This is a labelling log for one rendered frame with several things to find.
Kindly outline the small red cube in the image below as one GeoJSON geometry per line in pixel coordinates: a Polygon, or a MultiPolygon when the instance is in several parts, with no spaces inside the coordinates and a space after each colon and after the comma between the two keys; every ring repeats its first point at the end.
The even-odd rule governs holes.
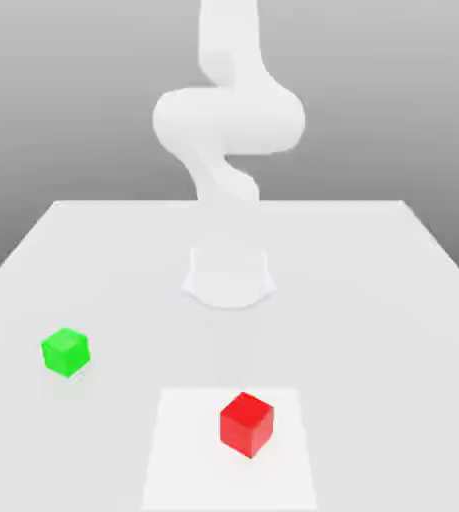
{"type": "Polygon", "coordinates": [[[249,459],[254,458],[274,431],[275,409],[246,392],[239,393],[219,416],[220,440],[249,459]]]}

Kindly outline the small green cube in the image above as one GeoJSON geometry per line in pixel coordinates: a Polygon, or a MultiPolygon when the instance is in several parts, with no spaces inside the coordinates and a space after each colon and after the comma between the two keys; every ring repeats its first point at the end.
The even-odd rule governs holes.
{"type": "Polygon", "coordinates": [[[90,360],[88,337],[70,328],[62,328],[41,342],[45,367],[70,377],[90,360]]]}

